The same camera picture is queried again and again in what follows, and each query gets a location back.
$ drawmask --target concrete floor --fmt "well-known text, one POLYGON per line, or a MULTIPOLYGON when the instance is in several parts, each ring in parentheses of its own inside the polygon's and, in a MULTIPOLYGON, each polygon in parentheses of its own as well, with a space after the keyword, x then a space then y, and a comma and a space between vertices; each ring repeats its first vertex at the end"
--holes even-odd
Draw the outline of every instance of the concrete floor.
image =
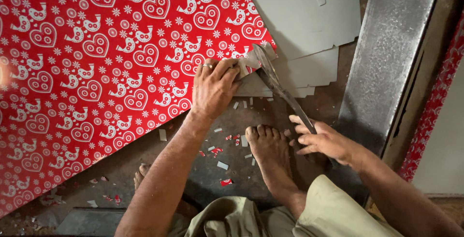
MULTIPOLYGON (((362 15, 364 15, 367 2, 368 0, 360 0, 362 15)), ((337 120, 355 49, 356 40, 340 46, 336 82, 331 83, 330 86, 316 88, 314 96, 298 99, 308 116, 328 124, 333 124, 337 120)), ((253 106, 249 105, 247 109, 243 109, 242 104, 236 110, 232 108, 235 101, 242 102, 243 100, 249 100, 249 98, 234 97, 229 108, 216 120, 207 134, 205 139, 208 139, 208 142, 204 142, 201 147, 207 152, 206 149, 214 145, 223 148, 224 152, 220 153, 216 159, 212 155, 206 157, 199 155, 193 163, 184 197, 189 201, 194 200, 199 208, 205 207, 218 197, 231 195, 250 198, 256 202, 260 210, 278 205, 267 190, 259 167, 251 166, 251 159, 244 159, 245 155, 251 153, 249 147, 235 146, 233 142, 225 141, 224 137, 229 134, 244 134, 246 127, 258 124, 268 124, 282 131, 291 128, 293 125, 288 121, 287 116, 292 114, 292 111, 280 98, 268 102, 255 97, 253 106), (212 131, 218 127, 221 127, 224 132, 214 133, 212 131), (224 171, 218 168, 217 161, 228 164, 229 170, 224 171), (234 184, 222 187, 219 181, 227 178, 231 178, 234 184)), ((166 129, 168 140, 180 127, 184 117, 185 114, 161 127, 166 129)), ((73 207, 89 207, 88 200, 95 200, 100 207, 104 208, 127 207, 134 194, 133 177, 138 166, 140 163, 152 163, 166 144, 167 142, 159 141, 158 131, 146 134, 63 183, 57 194, 62 196, 66 204, 45 207, 38 199, 33 200, 0 220, 0 230, 6 235, 20 233, 21 228, 24 228, 25 233, 28 234, 50 234, 53 227, 57 226, 73 207), (109 181, 100 181, 101 176, 107 177, 109 181), (100 182, 95 185, 91 184, 89 180, 94 178, 100 182), (102 197, 102 195, 110 195, 113 198, 116 194, 123 200, 119 206, 114 201, 109 202, 102 197), (43 228, 33 232, 31 228, 37 222, 32 223, 30 219, 26 220, 26 216, 37 216, 41 224, 52 228, 43 228)), ((302 190, 306 190, 312 180, 326 169, 326 159, 320 156, 309 158, 293 156, 291 164, 295 180, 302 190)))

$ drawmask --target hand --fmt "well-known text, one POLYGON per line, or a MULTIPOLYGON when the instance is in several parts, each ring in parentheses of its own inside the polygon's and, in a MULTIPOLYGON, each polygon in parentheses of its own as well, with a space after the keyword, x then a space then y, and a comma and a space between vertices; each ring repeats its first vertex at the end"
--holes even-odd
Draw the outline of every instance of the hand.
POLYGON ((324 122, 314 122, 317 134, 311 134, 299 116, 291 115, 289 118, 293 123, 299 123, 295 131, 303 135, 298 138, 298 142, 307 145, 297 154, 321 152, 343 165, 353 167, 362 165, 363 154, 369 152, 362 145, 344 137, 324 122))
POLYGON ((239 89, 240 81, 234 82, 235 76, 240 73, 240 67, 234 67, 237 62, 236 59, 206 59, 205 64, 211 64, 212 69, 198 66, 190 112, 198 115, 201 121, 214 121, 239 89))

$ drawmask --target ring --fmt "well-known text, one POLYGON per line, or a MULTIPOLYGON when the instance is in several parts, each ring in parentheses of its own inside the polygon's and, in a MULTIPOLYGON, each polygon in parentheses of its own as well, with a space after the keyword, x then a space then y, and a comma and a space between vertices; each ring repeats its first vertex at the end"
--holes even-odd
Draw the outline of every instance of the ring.
POLYGON ((209 67, 210 69, 212 69, 212 64, 204 63, 203 66, 204 66, 204 67, 209 67))

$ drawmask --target scissors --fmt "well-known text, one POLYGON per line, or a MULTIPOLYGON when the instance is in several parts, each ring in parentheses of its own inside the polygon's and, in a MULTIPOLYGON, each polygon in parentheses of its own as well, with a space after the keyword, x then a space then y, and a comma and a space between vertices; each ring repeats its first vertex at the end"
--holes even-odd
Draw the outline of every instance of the scissors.
MULTIPOLYGON (((314 128, 313 120, 310 120, 308 116, 305 114, 303 109, 301 108, 300 104, 295 100, 295 98, 282 87, 279 81, 279 77, 276 74, 276 70, 272 66, 270 62, 266 50, 258 44, 253 44, 253 51, 252 51, 256 58, 258 59, 258 63, 260 64, 261 68, 256 70, 258 76, 263 80, 264 84, 276 95, 279 95, 287 103, 292 107, 295 113, 300 117, 303 124, 308 128, 310 133, 317 134, 316 128, 314 128)), ((340 164, 335 161, 335 159, 329 157, 330 162, 332 163, 333 167, 339 167, 340 164)))

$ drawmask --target foot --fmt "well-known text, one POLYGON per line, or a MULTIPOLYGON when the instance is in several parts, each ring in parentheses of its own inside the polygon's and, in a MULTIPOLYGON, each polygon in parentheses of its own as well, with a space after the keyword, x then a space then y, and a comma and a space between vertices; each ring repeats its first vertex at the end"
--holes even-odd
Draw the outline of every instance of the foot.
POLYGON ((263 180, 272 196, 299 218, 306 204, 306 194, 293 182, 287 138, 270 126, 248 127, 245 132, 263 180))
MULTIPOLYGON (((134 185, 135 185, 136 191, 139 188, 142 180, 147 175, 148 170, 150 170, 150 167, 151 167, 151 164, 143 163, 139 167, 139 171, 136 172, 136 176, 134 177, 134 185)), ((198 210, 193 205, 185 202, 184 200, 181 200, 179 202, 176 208, 176 212, 190 220, 198 214, 198 210)))

